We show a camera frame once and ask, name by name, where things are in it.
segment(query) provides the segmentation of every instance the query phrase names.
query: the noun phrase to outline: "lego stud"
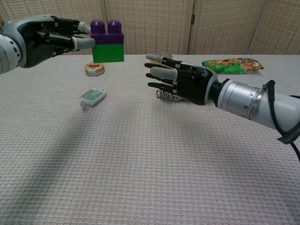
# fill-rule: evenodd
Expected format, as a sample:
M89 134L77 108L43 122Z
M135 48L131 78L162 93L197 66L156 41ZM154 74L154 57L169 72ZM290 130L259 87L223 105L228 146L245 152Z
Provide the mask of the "lego stud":
M105 34L105 24L102 20L93 20L90 22L91 34Z
M110 34L121 34L122 24L118 20L110 20L108 22L108 33Z

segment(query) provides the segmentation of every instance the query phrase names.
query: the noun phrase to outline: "black cable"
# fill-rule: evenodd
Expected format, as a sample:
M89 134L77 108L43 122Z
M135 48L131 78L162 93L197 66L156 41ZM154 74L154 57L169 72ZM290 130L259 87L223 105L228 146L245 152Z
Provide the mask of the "black cable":
M269 98L269 103L270 103L270 110L271 110L271 117L274 123L274 126L276 128L276 130L283 136L285 134L285 132L280 128L277 118L276 118L276 114L275 114L275 108L274 108L274 102L275 102L275 81L270 80L267 83L267 88L268 88L268 98ZM299 96L296 95L291 95L291 97L294 98L300 98ZM290 144L292 146L292 148L294 149L294 151L296 152L296 155L298 157L298 160L300 162L300 152L297 148L297 146L295 145L294 142L292 142Z

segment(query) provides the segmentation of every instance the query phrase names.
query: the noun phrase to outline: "chip bag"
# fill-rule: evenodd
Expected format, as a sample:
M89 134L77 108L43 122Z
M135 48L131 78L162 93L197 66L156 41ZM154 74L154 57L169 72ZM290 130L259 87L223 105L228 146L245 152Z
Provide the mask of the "chip bag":
M207 60L202 65L219 74L250 73L263 69L262 64L251 58L232 58L226 60Z

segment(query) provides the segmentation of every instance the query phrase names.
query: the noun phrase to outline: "textured fabric surface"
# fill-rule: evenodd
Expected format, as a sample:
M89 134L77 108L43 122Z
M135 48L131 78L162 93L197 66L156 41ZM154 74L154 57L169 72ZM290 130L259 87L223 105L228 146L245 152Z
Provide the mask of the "textured fabric surface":
M276 91L300 94L299 56L252 57L265 69L219 80L274 79ZM84 73L91 59L1 75L0 224L300 224L300 165L277 131L156 98L142 55L99 77ZM107 97L83 112L79 97L95 86Z

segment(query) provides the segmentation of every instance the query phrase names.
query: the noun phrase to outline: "hinge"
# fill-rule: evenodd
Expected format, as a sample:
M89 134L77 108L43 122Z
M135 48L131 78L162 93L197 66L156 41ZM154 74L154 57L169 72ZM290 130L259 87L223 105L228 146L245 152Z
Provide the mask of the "hinge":
M195 14L192 14L191 25L194 25L194 22L195 22Z

